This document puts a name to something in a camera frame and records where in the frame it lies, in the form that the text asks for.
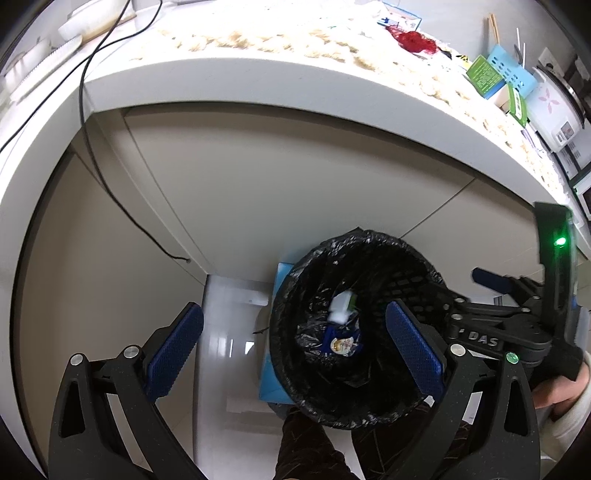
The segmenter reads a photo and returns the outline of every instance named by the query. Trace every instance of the green box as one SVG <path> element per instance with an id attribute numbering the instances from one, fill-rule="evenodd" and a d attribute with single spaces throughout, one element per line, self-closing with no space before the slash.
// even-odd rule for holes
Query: green box
<path id="1" fill-rule="evenodd" d="M 525 128 L 527 124 L 527 104 L 525 99 L 513 87 L 509 87 L 509 101 L 503 105 L 503 111 L 509 113 Z"/>
<path id="2" fill-rule="evenodd" d="M 478 93 L 486 99 L 505 86 L 505 79 L 482 55 L 474 61 L 466 74 Z"/>

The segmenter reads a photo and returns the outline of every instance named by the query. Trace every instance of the trash can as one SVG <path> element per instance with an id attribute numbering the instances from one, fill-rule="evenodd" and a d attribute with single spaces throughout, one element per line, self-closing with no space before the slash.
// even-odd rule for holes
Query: trash can
<path id="1" fill-rule="evenodd" d="M 277 293 L 269 326 L 271 362 L 295 404 L 323 425 L 351 430 L 392 423 L 422 402 L 388 334 L 385 311 L 402 299 L 419 321 L 442 330 L 443 316 L 420 291 L 428 282 L 443 279 L 413 247 L 361 228 L 324 241 L 296 263 Z M 346 290 L 356 294 L 359 350 L 310 355 L 302 338 L 313 343 L 322 334 L 317 330 L 327 330 L 331 301 Z"/>

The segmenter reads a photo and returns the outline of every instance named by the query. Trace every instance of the cabinet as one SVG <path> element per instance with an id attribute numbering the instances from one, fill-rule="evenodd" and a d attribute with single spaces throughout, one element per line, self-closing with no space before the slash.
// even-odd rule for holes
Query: cabinet
<path id="1" fill-rule="evenodd" d="M 472 281 L 475 267 L 517 277 L 542 268 L 533 211 L 480 180 L 404 239 L 435 265 L 448 287 L 473 300 L 492 294 Z"/>
<path id="2" fill-rule="evenodd" d="M 203 285 L 132 225 L 75 155 L 63 162 L 28 240 L 14 320 L 22 407 L 45 459 L 69 358 L 76 352 L 90 360 L 109 358 L 127 345 L 142 345 L 188 301 L 203 297 Z M 171 394 L 158 401 L 173 431 L 191 415 L 193 371 L 194 355 Z M 139 462 L 141 452 L 117 404 L 122 437 Z"/>
<path id="3" fill-rule="evenodd" d="M 309 113 L 151 106 L 125 121 L 176 215 L 225 277 L 272 281 L 277 262 L 358 226 L 403 236 L 472 179 L 400 137 Z"/>

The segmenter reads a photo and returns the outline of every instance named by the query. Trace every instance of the white countertop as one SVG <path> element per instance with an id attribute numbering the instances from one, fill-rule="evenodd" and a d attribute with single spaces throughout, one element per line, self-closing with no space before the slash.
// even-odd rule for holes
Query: white countertop
<path id="1" fill-rule="evenodd" d="M 511 127 L 496 107 L 480 98 L 460 75 L 426 65 L 399 48 L 388 33 L 364 17 L 366 12 L 354 20 L 346 9 L 329 15 L 335 5 L 348 4 L 345 0 L 315 2 L 315 14 L 303 8 L 302 3 L 308 2 L 281 3 L 287 9 L 281 15 L 289 18 L 289 23 L 270 16 L 277 13 L 277 0 L 249 3 L 250 17 L 245 6 L 228 10 L 228 5 L 233 5 L 230 0 L 165 5 L 160 19 L 147 32 L 95 57 L 86 79 L 86 116 L 150 103 L 222 101 L 301 109 L 370 125 L 443 152 L 528 203 L 569 205 L 575 215 L 577 245 L 591 258 L 586 221 L 552 161 L 538 157 L 531 147 L 528 150 L 519 128 Z M 259 9 L 256 15 L 252 13 L 254 4 Z M 116 29 L 113 39 L 141 28 L 154 11 L 139 12 L 137 19 Z M 238 35 L 232 35 L 238 29 Z M 311 46 L 302 35 L 316 40 Z M 275 47 L 262 47 L 270 37 L 275 38 Z M 209 43 L 204 49 L 203 38 Z M 281 39 L 289 39 L 291 48 L 285 49 Z M 98 41 L 84 46 L 10 107 L 0 122 L 0 144 Z M 336 44 L 343 47 L 335 53 L 346 57 L 342 63 L 330 57 L 332 51 L 324 50 Z M 78 83 L 79 74 L 75 73 L 0 154 L 0 414 L 33 460 L 15 390 L 10 387 L 12 293 L 37 202 L 80 128 Z"/>

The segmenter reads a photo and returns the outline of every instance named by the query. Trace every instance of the screw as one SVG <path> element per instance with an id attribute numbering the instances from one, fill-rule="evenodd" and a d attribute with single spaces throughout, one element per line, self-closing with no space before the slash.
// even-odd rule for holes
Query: screw
<path id="1" fill-rule="evenodd" d="M 139 353 L 139 347 L 135 345 L 131 345 L 125 349 L 123 355 L 125 358 L 133 358 L 136 357 Z"/>
<path id="2" fill-rule="evenodd" d="M 459 343 L 454 343 L 450 348 L 450 352 L 453 353 L 455 356 L 464 356 L 466 354 L 466 349 L 460 345 Z"/>
<path id="3" fill-rule="evenodd" d="M 70 358 L 70 363 L 76 366 L 80 365 L 82 363 L 82 360 L 84 360 L 84 357 L 81 354 L 77 353 L 73 355 L 72 358 Z"/>
<path id="4" fill-rule="evenodd" d="M 516 353 L 513 353 L 513 352 L 507 352 L 506 355 L 505 355 L 505 358 L 507 359 L 507 361 L 510 364 L 513 364 L 513 365 L 515 365 L 516 363 L 519 362 L 518 355 Z"/>

